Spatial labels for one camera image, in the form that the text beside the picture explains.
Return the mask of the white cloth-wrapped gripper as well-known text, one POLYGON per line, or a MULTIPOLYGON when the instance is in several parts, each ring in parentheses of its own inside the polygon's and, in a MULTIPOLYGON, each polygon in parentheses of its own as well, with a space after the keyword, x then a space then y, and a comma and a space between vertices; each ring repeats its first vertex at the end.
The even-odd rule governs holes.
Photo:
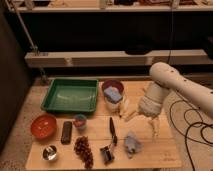
MULTIPOLYGON (((151 82, 144 94, 138 102, 138 112, 146 117, 152 117, 149 124, 152 128, 152 138, 157 140, 159 134, 160 121, 157 117, 162 110, 163 102, 170 93, 170 90, 160 86, 155 82, 151 82)), ((137 111, 132 112, 125 118, 125 122, 130 121, 138 115, 137 111)))

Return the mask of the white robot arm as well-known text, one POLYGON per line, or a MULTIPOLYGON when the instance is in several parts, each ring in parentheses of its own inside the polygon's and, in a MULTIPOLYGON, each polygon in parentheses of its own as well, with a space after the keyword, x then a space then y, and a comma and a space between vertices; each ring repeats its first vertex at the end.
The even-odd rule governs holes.
POLYGON ((185 78, 178 70, 164 62, 153 64, 149 75, 152 82, 140 98, 137 109, 129 112, 125 117, 126 122, 137 115, 150 118, 152 136, 156 139, 160 125, 159 115, 170 90, 178 92, 213 119, 213 89, 185 78))

